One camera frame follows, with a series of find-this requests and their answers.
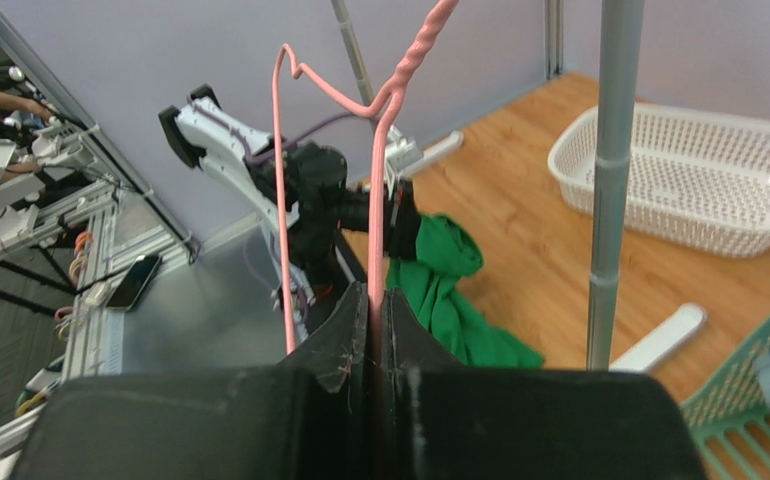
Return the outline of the white clothes rack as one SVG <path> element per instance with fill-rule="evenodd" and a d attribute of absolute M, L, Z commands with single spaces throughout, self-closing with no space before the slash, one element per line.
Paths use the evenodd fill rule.
<path fill-rule="evenodd" d="M 684 304 L 621 357 L 610 360 L 644 9 L 643 1 L 602 3 L 586 355 L 589 370 L 648 373 L 692 338 L 706 319 L 701 307 Z"/>

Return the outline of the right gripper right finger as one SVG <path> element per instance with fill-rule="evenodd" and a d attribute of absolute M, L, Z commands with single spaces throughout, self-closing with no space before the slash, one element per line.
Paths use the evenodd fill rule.
<path fill-rule="evenodd" d="M 467 366 L 383 302 L 390 479 L 703 479 L 679 407 L 639 373 Z"/>

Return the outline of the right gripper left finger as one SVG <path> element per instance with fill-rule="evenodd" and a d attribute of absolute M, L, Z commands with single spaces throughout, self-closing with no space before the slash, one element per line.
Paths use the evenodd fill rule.
<path fill-rule="evenodd" d="M 367 295 L 272 366 L 98 376 L 42 409 L 15 479 L 365 479 Z"/>

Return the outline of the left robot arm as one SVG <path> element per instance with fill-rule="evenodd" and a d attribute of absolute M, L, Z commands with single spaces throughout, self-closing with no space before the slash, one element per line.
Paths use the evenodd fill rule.
<path fill-rule="evenodd" d="M 182 107 L 158 114 L 171 150 L 192 169 L 248 200 L 274 256 L 287 235 L 290 277 L 318 294 L 354 282 L 338 258 L 343 231 L 369 230 L 371 190 L 349 186 L 348 165 L 337 149 L 311 140 L 276 138 L 226 113 L 203 84 Z"/>

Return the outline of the white perforated plastic basket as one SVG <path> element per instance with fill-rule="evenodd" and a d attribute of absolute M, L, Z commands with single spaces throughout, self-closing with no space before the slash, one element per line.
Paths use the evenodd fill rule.
<path fill-rule="evenodd" d="M 633 110 L 623 202 L 604 202 L 595 237 L 628 228 L 710 254 L 770 248 L 770 120 L 653 103 Z"/>

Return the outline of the pink wire hanger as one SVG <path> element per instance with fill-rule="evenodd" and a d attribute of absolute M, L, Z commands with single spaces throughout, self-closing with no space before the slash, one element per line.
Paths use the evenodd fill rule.
<path fill-rule="evenodd" d="M 286 212 L 286 189 L 284 180 L 283 143 L 281 139 L 281 104 L 280 72 L 284 61 L 289 62 L 289 72 L 295 79 L 307 76 L 325 95 L 347 112 L 367 119 L 377 117 L 371 153 L 370 200 L 368 222 L 368 338 L 372 341 L 373 356 L 381 356 L 382 342 L 382 305 L 384 301 L 383 283 L 383 246 L 384 246 L 384 157 L 387 133 L 400 113 L 408 84 L 415 72 L 432 50 L 437 37 L 457 8 L 457 0 L 440 0 L 427 14 L 424 23 L 416 34 L 413 43 L 406 50 L 403 58 L 396 65 L 391 77 L 377 92 L 368 106 L 363 106 L 347 97 L 313 68 L 297 60 L 292 47 L 285 43 L 281 46 L 275 60 L 272 74 L 272 110 L 274 134 L 275 184 L 278 204 L 278 236 L 280 246 L 280 265 L 282 279 L 282 297 L 290 300 L 290 253 L 289 234 Z"/>

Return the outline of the green plastic crate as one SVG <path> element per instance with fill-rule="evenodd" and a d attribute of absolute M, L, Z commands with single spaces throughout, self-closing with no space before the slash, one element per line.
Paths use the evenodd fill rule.
<path fill-rule="evenodd" d="M 770 479 L 770 409 L 754 370 L 769 348 L 770 316 L 681 403 L 708 479 Z"/>

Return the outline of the smartphone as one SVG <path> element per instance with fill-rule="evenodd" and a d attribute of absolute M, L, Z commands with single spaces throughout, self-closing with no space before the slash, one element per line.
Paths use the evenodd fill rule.
<path fill-rule="evenodd" d="M 112 311 L 129 311 L 134 308 L 162 262 L 162 256 L 159 254 L 137 257 L 111 293 L 104 307 Z"/>

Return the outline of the green tank top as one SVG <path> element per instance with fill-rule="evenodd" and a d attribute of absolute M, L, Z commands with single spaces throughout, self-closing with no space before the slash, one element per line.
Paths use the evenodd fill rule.
<path fill-rule="evenodd" d="M 421 214 L 406 248 L 390 256 L 386 285 L 403 292 L 418 324 L 463 364 L 538 369 L 545 358 L 490 324 L 457 284 L 484 266 L 481 249 L 455 220 Z"/>

